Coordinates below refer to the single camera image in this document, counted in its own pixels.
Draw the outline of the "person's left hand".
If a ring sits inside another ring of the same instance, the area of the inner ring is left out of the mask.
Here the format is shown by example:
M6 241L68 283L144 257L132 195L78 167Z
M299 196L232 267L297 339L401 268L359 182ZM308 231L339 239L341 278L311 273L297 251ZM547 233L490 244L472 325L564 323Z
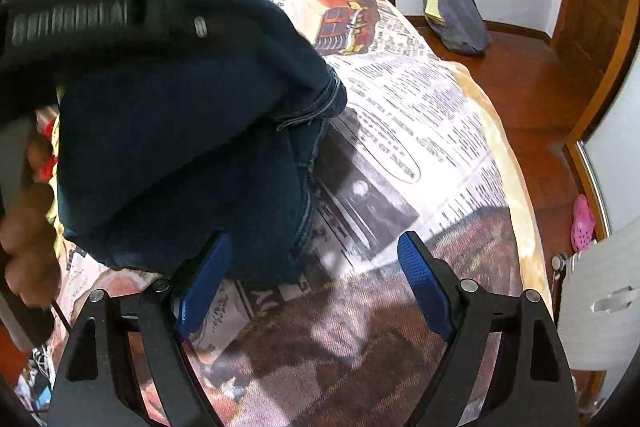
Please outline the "person's left hand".
M26 146L26 184L1 220L1 247L9 256L4 279L29 308L50 306L61 280L54 251L56 231L47 219L54 192L39 179L48 147L42 134L32 132Z

